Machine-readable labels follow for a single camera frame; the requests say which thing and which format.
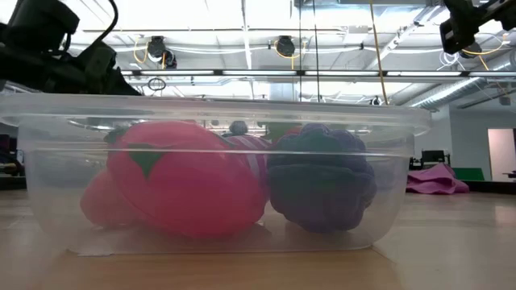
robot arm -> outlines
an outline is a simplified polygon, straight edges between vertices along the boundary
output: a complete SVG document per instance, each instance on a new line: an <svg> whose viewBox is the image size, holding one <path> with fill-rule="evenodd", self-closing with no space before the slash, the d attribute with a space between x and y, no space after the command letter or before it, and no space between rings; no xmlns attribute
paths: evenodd
<svg viewBox="0 0 516 290"><path fill-rule="evenodd" d="M500 21L503 29L516 27L516 1L490 0L474 7L471 0L444 0L450 11L450 19L441 23L443 50L453 54L475 42L475 34L483 24L494 19Z"/></svg>
<svg viewBox="0 0 516 290"><path fill-rule="evenodd" d="M19 0L9 24L0 23L0 80L45 93L139 95L116 64L116 52L102 39L118 20L79 56L66 50L79 18L57 0ZM64 50L59 46L66 36Z"/></svg>

duct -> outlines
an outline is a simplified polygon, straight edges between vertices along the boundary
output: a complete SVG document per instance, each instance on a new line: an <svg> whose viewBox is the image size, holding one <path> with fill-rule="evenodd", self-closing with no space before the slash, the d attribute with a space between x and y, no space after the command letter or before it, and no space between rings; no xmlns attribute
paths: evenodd
<svg viewBox="0 0 516 290"><path fill-rule="evenodd" d="M516 49L490 61L488 65L493 71L515 71ZM479 88L483 88L487 84L488 80L484 77L472 77L454 84L440 85L403 105L433 110L449 102L458 100L467 94L475 93Z"/></svg>

black equipment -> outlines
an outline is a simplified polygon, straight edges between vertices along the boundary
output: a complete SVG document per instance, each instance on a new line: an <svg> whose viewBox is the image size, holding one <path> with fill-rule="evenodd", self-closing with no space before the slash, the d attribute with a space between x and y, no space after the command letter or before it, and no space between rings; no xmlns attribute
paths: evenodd
<svg viewBox="0 0 516 290"><path fill-rule="evenodd" d="M479 27L489 20L501 22L509 31L516 27L516 0L490 0L474 7L471 0L444 0L450 19L441 23L443 50L454 54L475 43Z"/></svg>
<svg viewBox="0 0 516 290"><path fill-rule="evenodd" d="M421 159L410 158L410 170L423 170L436 164L443 163L451 166L450 155L443 150L421 151Z"/></svg>
<svg viewBox="0 0 516 290"><path fill-rule="evenodd" d="M373 99L369 100L369 105L379 106L380 99L378 98L378 96L375 96Z"/></svg>
<svg viewBox="0 0 516 290"><path fill-rule="evenodd" d="M153 36L148 43L147 50L149 55L164 63L164 68L177 68L176 56L165 47L163 36Z"/></svg>
<svg viewBox="0 0 516 290"><path fill-rule="evenodd" d="M116 52L102 39L115 18L79 56L66 51L79 18L58 0L18 0L9 24L0 23L0 80L13 81L45 93L140 95L125 82ZM59 50L66 36L64 49Z"/></svg>
<svg viewBox="0 0 516 290"><path fill-rule="evenodd" d="M276 44L276 50L282 56L291 57L296 52L296 47L293 45L290 36L280 36Z"/></svg>

green object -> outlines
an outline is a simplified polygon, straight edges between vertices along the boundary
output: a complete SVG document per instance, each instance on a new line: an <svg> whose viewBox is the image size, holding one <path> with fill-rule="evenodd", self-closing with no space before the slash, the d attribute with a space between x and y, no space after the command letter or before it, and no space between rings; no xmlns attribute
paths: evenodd
<svg viewBox="0 0 516 290"><path fill-rule="evenodd" d="M267 126L268 130L268 134L264 136L264 139L272 140L273 142L285 136L286 132L294 127L302 125L295 122L264 122L263 124Z"/></svg>
<svg viewBox="0 0 516 290"><path fill-rule="evenodd" d="M151 174L152 168L154 164L158 162L161 156L164 155L164 152L153 152L153 146L149 144L130 144L128 146L130 149L149 149L149 151L130 151L129 156L133 161L135 161L140 168L142 168L142 172L145 175L145 178Z"/></svg>
<svg viewBox="0 0 516 290"><path fill-rule="evenodd" d="M458 180L485 181L482 168L453 168Z"/></svg>

spotlight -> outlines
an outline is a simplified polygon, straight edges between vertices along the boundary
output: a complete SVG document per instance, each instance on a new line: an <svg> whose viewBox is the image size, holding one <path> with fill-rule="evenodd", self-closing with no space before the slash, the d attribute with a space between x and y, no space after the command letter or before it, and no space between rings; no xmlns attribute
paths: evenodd
<svg viewBox="0 0 516 290"><path fill-rule="evenodd" d="M375 96L373 99L369 100L369 105L379 106L380 105L380 99L378 98L378 96Z"/></svg>
<svg viewBox="0 0 516 290"><path fill-rule="evenodd" d="M290 36L280 36L276 43L276 50L282 55L291 57L296 52L296 47L293 45Z"/></svg>
<svg viewBox="0 0 516 290"><path fill-rule="evenodd" d="M166 68L177 68L176 55L169 51L164 45L164 36L153 36L151 41L148 43L148 54L158 60L157 62L163 64Z"/></svg>

